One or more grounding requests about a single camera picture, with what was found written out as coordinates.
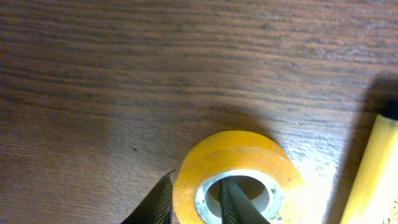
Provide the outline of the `yellow highlighter marker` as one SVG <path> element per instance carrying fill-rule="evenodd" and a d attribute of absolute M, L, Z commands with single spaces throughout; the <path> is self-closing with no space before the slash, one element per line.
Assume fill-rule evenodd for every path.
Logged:
<path fill-rule="evenodd" d="M 341 224 L 397 224 L 397 100 L 376 117 Z"/>

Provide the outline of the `yellow tape roll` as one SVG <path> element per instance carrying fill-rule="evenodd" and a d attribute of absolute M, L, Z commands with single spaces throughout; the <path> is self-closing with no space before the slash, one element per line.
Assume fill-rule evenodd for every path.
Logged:
<path fill-rule="evenodd" d="M 248 131 L 223 131 L 198 143 L 186 156 L 172 194 L 180 223 L 221 223 L 211 186 L 226 177 L 248 177 L 264 188 L 251 202 L 270 223 L 305 223 L 305 182 L 273 140 Z"/>

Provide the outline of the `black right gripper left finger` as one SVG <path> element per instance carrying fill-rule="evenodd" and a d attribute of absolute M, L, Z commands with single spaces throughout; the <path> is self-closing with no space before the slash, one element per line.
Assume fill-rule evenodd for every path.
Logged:
<path fill-rule="evenodd" d="M 171 224 L 173 215 L 170 174 L 166 173 L 121 224 Z"/>

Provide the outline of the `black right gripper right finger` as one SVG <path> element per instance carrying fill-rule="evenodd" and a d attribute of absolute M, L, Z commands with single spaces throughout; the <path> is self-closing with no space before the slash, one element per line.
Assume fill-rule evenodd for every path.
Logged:
<path fill-rule="evenodd" d="M 220 180 L 219 201 L 222 224 L 270 224 L 230 178 Z"/>

